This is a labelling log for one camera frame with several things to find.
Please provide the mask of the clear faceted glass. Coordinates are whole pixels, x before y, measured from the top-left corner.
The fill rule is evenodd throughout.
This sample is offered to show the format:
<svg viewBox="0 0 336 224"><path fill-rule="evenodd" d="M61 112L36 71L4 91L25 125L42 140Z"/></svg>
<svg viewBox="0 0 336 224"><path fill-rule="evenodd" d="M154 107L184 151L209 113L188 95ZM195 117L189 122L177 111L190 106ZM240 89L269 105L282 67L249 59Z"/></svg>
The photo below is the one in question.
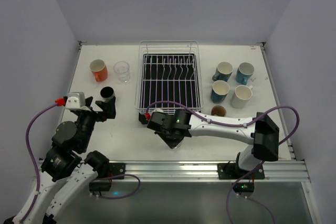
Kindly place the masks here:
<svg viewBox="0 0 336 224"><path fill-rule="evenodd" d="M113 66L113 71L117 75L120 82L128 82L130 80L130 66L127 62L117 62Z"/></svg>

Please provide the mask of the orange cup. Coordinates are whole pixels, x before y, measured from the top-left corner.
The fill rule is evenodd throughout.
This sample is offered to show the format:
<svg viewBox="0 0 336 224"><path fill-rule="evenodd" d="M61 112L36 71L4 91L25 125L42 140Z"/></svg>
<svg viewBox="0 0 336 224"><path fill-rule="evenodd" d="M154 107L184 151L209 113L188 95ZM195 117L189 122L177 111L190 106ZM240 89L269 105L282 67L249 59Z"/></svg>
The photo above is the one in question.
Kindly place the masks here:
<svg viewBox="0 0 336 224"><path fill-rule="evenodd" d="M90 63L90 71L97 82L103 82L108 78L108 70L105 62L101 59L96 59Z"/></svg>

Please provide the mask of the dark blue mug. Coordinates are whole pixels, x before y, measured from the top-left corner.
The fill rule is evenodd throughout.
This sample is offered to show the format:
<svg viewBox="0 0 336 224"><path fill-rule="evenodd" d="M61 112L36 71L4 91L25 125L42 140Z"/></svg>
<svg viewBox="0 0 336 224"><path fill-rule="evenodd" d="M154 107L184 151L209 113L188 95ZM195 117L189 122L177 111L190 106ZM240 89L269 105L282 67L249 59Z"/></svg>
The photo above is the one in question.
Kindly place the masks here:
<svg viewBox="0 0 336 224"><path fill-rule="evenodd" d="M248 62L241 63L236 72L236 81L239 84L246 85L249 78L254 74L255 68Z"/></svg>

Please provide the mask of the grey-blue faceted cup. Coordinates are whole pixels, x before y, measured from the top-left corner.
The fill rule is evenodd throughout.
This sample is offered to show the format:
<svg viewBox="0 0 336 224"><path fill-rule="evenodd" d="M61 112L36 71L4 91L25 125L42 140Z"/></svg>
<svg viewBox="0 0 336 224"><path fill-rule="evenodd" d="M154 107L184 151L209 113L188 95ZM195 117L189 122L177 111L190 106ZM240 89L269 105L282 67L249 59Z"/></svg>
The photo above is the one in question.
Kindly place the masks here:
<svg viewBox="0 0 336 224"><path fill-rule="evenodd" d="M227 82L233 73L233 66L229 62L220 62L217 67L215 74L212 76L213 81L223 80Z"/></svg>

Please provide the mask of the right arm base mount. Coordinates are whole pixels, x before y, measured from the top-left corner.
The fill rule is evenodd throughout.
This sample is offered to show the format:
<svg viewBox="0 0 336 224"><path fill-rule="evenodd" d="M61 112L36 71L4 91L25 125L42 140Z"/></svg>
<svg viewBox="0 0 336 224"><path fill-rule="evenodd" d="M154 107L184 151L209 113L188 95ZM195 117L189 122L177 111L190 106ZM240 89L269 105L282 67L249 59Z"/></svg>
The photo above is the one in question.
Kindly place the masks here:
<svg viewBox="0 0 336 224"><path fill-rule="evenodd" d="M245 176L248 171L238 168L238 165L233 161L217 164L217 173L220 180L237 180L242 176ZM259 168L256 172L245 176L243 179L265 179L265 173L263 168Z"/></svg>

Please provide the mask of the dark brown cup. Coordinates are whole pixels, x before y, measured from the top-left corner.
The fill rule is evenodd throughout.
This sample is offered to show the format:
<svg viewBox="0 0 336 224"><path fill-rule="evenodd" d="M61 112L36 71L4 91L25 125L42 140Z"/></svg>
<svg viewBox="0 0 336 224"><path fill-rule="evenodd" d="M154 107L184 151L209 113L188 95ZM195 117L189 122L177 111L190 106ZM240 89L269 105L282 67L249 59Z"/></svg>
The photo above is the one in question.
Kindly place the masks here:
<svg viewBox="0 0 336 224"><path fill-rule="evenodd" d="M227 114L227 111L226 111L226 109L223 106L216 105L216 106L212 107L212 110L211 110L211 115L212 116L225 117L226 114Z"/></svg>

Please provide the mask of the white faceted cup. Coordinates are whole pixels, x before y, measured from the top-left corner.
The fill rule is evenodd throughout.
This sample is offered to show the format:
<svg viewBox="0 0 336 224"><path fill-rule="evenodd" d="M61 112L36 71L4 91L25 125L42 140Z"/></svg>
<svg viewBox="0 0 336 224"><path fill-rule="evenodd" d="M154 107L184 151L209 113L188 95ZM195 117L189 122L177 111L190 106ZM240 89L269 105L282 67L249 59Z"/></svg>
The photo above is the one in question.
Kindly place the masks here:
<svg viewBox="0 0 336 224"><path fill-rule="evenodd" d="M239 85L235 88L231 106L236 109L242 109L253 96L252 86Z"/></svg>

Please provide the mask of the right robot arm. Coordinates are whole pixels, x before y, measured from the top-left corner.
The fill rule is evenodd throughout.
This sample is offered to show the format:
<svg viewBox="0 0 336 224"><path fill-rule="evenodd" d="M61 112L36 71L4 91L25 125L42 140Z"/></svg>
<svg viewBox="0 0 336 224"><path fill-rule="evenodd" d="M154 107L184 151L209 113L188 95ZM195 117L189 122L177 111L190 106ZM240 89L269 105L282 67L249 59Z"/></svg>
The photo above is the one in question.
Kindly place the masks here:
<svg viewBox="0 0 336 224"><path fill-rule="evenodd" d="M247 172L260 162L278 160L279 127L261 112L255 118L227 118L186 109L178 109L174 114L154 111L147 128L171 149L180 145L186 137L211 136L245 143L245 150L237 154L236 166Z"/></svg>

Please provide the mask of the brown striped cup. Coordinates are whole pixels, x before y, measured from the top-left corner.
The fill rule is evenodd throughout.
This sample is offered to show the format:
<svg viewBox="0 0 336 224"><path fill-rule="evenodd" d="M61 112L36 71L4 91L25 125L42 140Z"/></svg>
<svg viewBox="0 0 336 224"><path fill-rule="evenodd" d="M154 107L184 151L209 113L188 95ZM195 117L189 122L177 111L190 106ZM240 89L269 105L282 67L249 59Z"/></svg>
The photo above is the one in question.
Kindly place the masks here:
<svg viewBox="0 0 336 224"><path fill-rule="evenodd" d="M115 92L112 87L104 87L100 91L100 96L103 102L108 102L115 97Z"/></svg>

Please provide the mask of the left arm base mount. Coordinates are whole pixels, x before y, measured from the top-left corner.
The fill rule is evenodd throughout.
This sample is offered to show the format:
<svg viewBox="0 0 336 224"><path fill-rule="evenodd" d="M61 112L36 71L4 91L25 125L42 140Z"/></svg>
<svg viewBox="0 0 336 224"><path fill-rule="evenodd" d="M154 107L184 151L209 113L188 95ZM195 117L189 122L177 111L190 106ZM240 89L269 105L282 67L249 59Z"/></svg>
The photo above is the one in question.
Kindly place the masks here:
<svg viewBox="0 0 336 224"><path fill-rule="evenodd" d="M125 163L106 163L98 168L98 177L97 179L107 178L107 177L116 177L122 175L116 179L124 179L123 174L125 174Z"/></svg>

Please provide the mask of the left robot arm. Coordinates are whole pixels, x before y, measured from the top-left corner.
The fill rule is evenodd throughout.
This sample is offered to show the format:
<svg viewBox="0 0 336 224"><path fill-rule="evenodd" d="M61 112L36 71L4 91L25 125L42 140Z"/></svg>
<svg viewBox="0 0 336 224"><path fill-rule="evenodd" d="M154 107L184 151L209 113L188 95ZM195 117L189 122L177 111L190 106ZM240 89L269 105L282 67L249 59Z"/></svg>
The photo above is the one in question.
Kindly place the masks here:
<svg viewBox="0 0 336 224"><path fill-rule="evenodd" d="M41 165L32 158L36 174L33 187L20 212L6 219L5 223L56 223L61 213L78 196L80 191L98 176L106 175L109 160L102 153L93 151L82 159L87 151L95 123L114 119L115 96L96 101L101 109L96 112L90 106L93 98L84 93L70 93L49 106L64 106L77 116L76 121L60 123L52 137L51 149Z"/></svg>

